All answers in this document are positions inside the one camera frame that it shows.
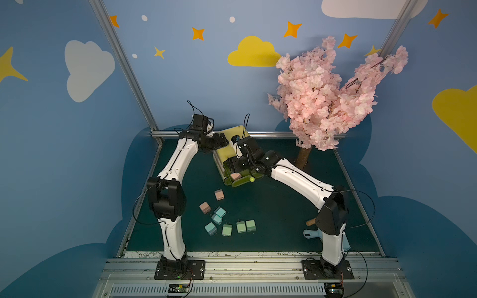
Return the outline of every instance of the yellow star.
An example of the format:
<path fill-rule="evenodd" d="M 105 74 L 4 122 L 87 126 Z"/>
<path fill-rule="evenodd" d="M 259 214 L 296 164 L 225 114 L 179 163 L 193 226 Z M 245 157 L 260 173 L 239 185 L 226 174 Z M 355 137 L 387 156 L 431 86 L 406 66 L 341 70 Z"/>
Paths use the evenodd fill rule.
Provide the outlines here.
<path fill-rule="evenodd" d="M 300 26 L 301 24 L 293 25 L 292 23 L 288 22 L 288 30 L 283 37 L 293 36 L 294 38 L 297 38 L 297 32 Z"/>
<path fill-rule="evenodd" d="M 448 15 L 448 13 L 441 13 L 441 10 L 439 10 L 437 15 L 429 22 L 429 25 L 434 25 L 434 28 L 437 28 L 440 22 Z"/>
<path fill-rule="evenodd" d="M 375 49 L 374 48 L 374 45 L 373 47 L 371 48 L 371 51 L 369 51 L 369 53 L 367 53 L 365 56 L 369 56 L 369 55 L 373 55 L 374 53 L 377 53 L 379 52 L 381 49 Z"/>
<path fill-rule="evenodd" d="M 6 77 L 15 77 L 28 82 L 28 80 L 11 65 L 12 56 L 13 47 L 9 48 L 5 54 L 0 57 L 0 82 Z"/>
<path fill-rule="evenodd" d="M 204 34 L 205 29 L 197 30 L 196 28 L 192 28 L 192 30 L 194 30 L 194 36 L 192 37 L 192 40 L 194 39 L 204 40 L 204 37 L 202 36 L 202 34 Z"/>
<path fill-rule="evenodd" d="M 154 48 L 156 49 L 156 54 L 154 55 L 154 57 L 155 57 L 155 56 L 161 56 L 162 59 L 164 59 L 164 56 L 162 55 L 162 53 L 164 53 L 165 50 L 160 51 L 160 50 L 158 50 L 156 47 L 154 47 Z"/>
<path fill-rule="evenodd" d="M 348 49 L 351 47 L 351 42 L 356 38 L 358 37 L 358 35 L 354 35 L 354 36 L 348 36 L 346 33 L 344 34 L 344 38 L 343 38 L 343 41 L 340 43 L 340 45 L 338 46 L 338 48 L 340 47 L 347 47 Z"/>
<path fill-rule="evenodd" d="M 118 16 L 112 16 L 112 17 L 109 17 L 109 18 L 111 19 L 111 23 L 113 23 L 113 26 L 119 28 L 118 21 L 117 21 Z"/>

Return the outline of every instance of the white cloud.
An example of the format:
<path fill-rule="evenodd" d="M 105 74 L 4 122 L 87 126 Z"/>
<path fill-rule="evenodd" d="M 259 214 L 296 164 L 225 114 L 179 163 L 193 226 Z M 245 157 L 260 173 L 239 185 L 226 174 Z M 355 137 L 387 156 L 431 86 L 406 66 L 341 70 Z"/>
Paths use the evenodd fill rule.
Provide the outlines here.
<path fill-rule="evenodd" d="M 406 0 L 323 0 L 321 10 L 333 18 L 396 19 Z M 427 0 L 418 0 L 411 17 L 418 15 Z"/>
<path fill-rule="evenodd" d="M 70 72 L 66 89 L 71 99 L 84 102 L 114 71 L 111 53 L 102 51 L 94 42 L 69 41 L 64 60 Z"/>

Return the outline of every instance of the dark green mat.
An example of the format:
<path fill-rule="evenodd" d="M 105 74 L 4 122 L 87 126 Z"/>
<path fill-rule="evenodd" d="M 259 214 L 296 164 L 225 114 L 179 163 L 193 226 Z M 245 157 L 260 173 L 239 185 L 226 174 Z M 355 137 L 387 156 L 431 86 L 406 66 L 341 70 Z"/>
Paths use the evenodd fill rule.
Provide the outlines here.
<path fill-rule="evenodd" d="M 299 148 L 294 140 L 258 139 L 266 152 L 278 151 L 283 157 L 294 161 Z M 167 164 L 176 148 L 176 140 L 166 140 L 159 156 L 154 175 Z M 343 185 L 349 189 L 341 168 L 332 150 L 313 150 L 305 167 L 305 172 L 333 186 Z M 212 159 L 212 154 L 197 153 L 192 159 L 182 182 L 187 197 L 187 207 L 182 216 L 184 243 L 188 251 L 321 251 L 322 244 L 317 238 L 306 239 L 303 230 L 305 222 L 317 215 L 317 209 L 305 197 L 285 184 L 264 177 L 254 183 L 236 188 L 225 186 Z M 222 189 L 225 199 L 217 201 L 214 191 Z M 350 196 L 348 226 L 364 223 L 359 207 Z M 222 236 L 222 225 L 218 234 L 209 236 L 204 227 L 211 222 L 199 205 L 207 201 L 212 212 L 218 206 L 227 214 L 223 223 L 233 225 L 232 236 Z M 146 203 L 142 205 L 139 220 L 153 223 L 156 219 Z M 238 220 L 254 219 L 257 231 L 237 234 L 235 223 Z M 377 244 L 367 226 L 346 231 L 352 249 L 359 251 L 378 251 Z M 161 227 L 136 224 L 129 241 L 128 251 L 162 251 Z"/>

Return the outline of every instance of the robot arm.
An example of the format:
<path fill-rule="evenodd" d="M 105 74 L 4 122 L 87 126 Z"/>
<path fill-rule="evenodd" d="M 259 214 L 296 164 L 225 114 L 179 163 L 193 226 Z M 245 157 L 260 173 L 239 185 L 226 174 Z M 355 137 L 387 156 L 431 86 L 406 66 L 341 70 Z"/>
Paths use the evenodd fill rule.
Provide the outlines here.
<path fill-rule="evenodd" d="M 226 163 L 231 172 L 239 173 L 253 169 L 278 180 L 307 198 L 318 208 L 315 224 L 323 232 L 322 263 L 332 271 L 343 261 L 342 239 L 348 216 L 348 202 L 335 188 L 313 178 L 296 168 L 287 159 L 281 158 L 276 152 L 264 153 L 255 139 L 246 137 L 237 140 L 237 147 L 242 156 L 229 158 Z"/>
<path fill-rule="evenodd" d="M 158 268 L 164 276 L 183 276 L 187 270 L 186 246 L 182 239 L 181 216 L 186 208 L 182 179 L 190 161 L 200 150 L 209 152 L 228 145 L 224 134 L 213 133 L 204 115 L 194 115 L 191 126 L 179 134 L 177 147 L 165 168 L 147 181 L 149 208 L 161 225 L 164 253 Z"/>

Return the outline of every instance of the tree trunk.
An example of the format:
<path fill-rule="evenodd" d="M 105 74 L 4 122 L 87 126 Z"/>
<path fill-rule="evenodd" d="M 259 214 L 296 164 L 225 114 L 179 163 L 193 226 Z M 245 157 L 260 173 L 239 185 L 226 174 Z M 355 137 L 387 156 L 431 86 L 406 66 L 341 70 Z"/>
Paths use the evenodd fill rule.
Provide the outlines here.
<path fill-rule="evenodd" d="M 303 170 L 306 165 L 306 162 L 308 161 L 308 156 L 310 156 L 312 148 L 313 146 L 311 146 L 309 149 L 300 148 L 297 160 L 295 161 L 295 167 L 299 168 L 300 170 Z"/>

